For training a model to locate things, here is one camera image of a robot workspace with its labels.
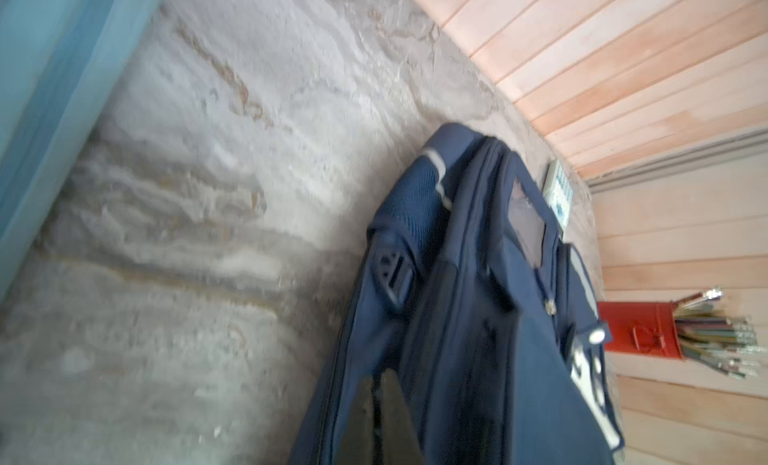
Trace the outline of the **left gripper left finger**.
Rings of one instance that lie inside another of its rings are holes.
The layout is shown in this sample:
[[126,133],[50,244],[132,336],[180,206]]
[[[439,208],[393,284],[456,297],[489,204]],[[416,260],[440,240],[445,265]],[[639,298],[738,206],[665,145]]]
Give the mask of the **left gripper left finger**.
[[376,401],[374,379],[359,383],[334,463],[337,465],[372,465],[375,459]]

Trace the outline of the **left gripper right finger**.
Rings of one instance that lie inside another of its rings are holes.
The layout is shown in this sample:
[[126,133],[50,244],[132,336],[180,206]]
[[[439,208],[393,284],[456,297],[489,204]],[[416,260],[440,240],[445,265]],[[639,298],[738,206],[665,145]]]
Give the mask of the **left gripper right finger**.
[[424,458],[396,372],[381,376],[381,447],[383,464],[423,464]]

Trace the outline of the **navy blue student backpack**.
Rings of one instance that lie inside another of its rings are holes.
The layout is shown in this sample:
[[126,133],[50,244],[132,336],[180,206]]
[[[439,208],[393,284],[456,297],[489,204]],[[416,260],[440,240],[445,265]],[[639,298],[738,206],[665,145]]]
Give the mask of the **navy blue student backpack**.
[[396,372],[423,464],[610,464],[611,338],[523,159],[442,125],[386,196],[289,460],[335,464],[359,383]]

